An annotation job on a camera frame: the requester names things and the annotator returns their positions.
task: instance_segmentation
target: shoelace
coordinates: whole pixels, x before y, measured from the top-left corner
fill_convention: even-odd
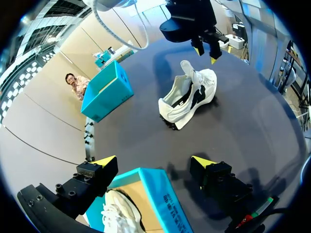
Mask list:
[[[122,216],[122,213],[117,205],[110,204],[104,205],[104,211],[101,212],[103,215],[103,224],[110,227],[116,224],[117,229],[120,229],[121,223],[126,222],[126,218]]]

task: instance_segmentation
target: person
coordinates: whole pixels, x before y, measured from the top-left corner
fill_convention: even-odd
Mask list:
[[[69,85],[72,86],[72,92],[76,94],[79,100],[83,100],[89,79],[83,76],[75,77],[73,74],[68,73],[65,77],[65,80]]]

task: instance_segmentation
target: black stripe on sneaker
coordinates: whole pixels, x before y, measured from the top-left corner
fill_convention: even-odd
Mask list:
[[[182,98],[180,98],[179,100],[177,100],[175,103],[172,104],[172,108],[175,108],[176,106],[181,105],[181,102],[185,103],[187,101],[191,93],[192,85],[193,85],[193,82],[191,82],[188,92]]]
[[[190,109],[192,109],[197,103],[203,101],[204,99],[205,99],[205,87],[201,85],[201,91],[198,89],[193,95],[192,105]]]

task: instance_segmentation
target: table surface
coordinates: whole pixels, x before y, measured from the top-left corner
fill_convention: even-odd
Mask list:
[[[197,155],[232,166],[254,194],[267,190],[287,206],[299,186],[307,158],[305,140],[284,98],[253,67],[223,52],[210,64],[209,46],[198,56],[190,42],[160,40],[121,63],[134,96],[95,124],[96,159],[116,155],[119,174],[137,167],[162,168],[195,233],[223,232],[230,218],[206,198],[189,173]],[[217,75],[212,103],[201,106],[180,131],[159,118],[158,99],[183,75],[181,60],[196,70],[211,68]],[[270,216],[271,227],[278,216]]]

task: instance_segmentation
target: white sneaker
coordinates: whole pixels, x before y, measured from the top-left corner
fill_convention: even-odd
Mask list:
[[[173,130],[182,129],[198,107],[210,103],[217,87],[213,70],[195,71],[189,61],[180,65],[185,75],[176,76],[171,91],[158,102],[160,117]]]
[[[144,233],[141,216],[135,205],[122,193],[108,190],[105,193],[103,224],[105,233]]]

